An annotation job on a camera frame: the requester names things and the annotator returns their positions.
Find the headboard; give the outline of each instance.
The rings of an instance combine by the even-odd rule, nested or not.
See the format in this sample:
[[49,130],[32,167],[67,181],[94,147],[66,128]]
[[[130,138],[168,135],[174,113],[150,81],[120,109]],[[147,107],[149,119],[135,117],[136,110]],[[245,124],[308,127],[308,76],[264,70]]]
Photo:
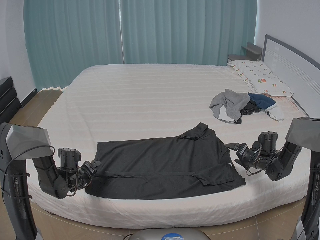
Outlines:
[[262,61],[294,92],[292,98],[310,117],[320,118],[320,64],[266,34]]

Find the gray sweater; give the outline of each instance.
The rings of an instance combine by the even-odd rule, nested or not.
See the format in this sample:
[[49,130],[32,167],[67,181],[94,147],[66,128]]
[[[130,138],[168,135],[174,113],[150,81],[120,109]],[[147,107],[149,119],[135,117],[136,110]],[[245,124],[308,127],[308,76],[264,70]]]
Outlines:
[[210,104],[210,109],[213,111],[215,118],[219,117],[222,106],[226,107],[226,114],[237,121],[241,117],[242,110],[250,101],[250,96],[247,93],[236,93],[233,90],[226,89],[215,96]]

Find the white fitted sheet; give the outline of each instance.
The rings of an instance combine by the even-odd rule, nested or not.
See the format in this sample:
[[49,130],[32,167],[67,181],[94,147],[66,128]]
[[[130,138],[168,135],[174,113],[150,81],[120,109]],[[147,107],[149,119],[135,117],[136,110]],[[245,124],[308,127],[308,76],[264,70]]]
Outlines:
[[[291,98],[274,97],[285,114],[283,122],[265,113],[242,117],[242,124],[214,118],[212,98],[225,88],[250,92],[229,66],[124,64],[92,66],[62,93],[39,124],[48,129],[56,148],[74,148],[82,163],[93,160],[97,142],[177,136],[199,122],[215,130],[224,143],[249,146],[262,131],[278,132],[277,148],[285,142],[292,118],[305,114]],[[230,151],[232,160],[236,158]],[[55,154],[56,165],[60,160]],[[303,198],[307,192],[310,153],[302,149],[292,173],[277,182],[266,174],[246,176],[246,185],[231,191],[166,200],[120,200],[91,196],[55,199],[41,191],[36,170],[27,161],[29,192],[43,209],[87,224],[115,228],[165,228],[219,225],[239,221]]]

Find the blue sticker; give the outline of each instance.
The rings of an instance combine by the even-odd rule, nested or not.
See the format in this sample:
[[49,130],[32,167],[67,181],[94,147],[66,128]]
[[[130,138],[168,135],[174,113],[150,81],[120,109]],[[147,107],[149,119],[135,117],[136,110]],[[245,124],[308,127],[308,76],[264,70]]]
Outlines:
[[161,240],[184,240],[182,235],[176,234],[176,233],[170,233],[164,235]]

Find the floor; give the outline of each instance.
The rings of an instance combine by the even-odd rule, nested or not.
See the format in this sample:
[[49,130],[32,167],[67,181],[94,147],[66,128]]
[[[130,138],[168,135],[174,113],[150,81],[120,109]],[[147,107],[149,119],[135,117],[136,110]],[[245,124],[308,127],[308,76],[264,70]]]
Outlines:
[[[36,94],[25,107],[20,109],[11,123],[38,126],[46,112],[61,95],[60,90],[43,90]],[[304,199],[276,207],[242,221],[219,226],[199,227],[212,240],[276,240],[290,239],[298,217],[301,215]],[[51,215],[31,202],[36,225],[44,240],[123,240],[138,229],[118,229],[87,225],[57,215]],[[0,240],[14,240],[6,208],[0,201]]]

